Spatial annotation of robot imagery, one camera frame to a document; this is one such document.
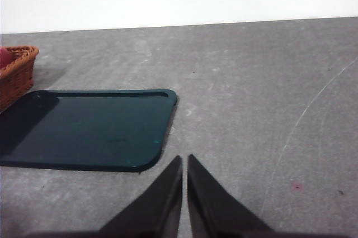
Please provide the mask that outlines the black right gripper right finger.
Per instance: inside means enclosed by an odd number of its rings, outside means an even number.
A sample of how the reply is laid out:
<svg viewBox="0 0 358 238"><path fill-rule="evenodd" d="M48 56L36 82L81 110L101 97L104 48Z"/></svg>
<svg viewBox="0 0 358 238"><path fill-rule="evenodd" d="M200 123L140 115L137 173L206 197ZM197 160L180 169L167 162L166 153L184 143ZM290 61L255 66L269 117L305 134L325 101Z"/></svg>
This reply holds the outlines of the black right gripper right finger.
<svg viewBox="0 0 358 238"><path fill-rule="evenodd" d="M231 196L194 155L187 197L193 237L274 237L275 231Z"/></svg>

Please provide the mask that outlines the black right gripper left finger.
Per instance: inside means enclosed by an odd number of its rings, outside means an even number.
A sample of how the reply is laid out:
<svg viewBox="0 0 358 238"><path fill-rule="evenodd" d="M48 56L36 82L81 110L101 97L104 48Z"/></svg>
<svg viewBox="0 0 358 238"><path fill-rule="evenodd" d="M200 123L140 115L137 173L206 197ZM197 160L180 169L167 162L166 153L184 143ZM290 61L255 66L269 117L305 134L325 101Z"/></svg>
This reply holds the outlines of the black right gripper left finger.
<svg viewBox="0 0 358 238"><path fill-rule="evenodd" d="M177 237L182 205L182 158L100 230L102 237Z"/></svg>

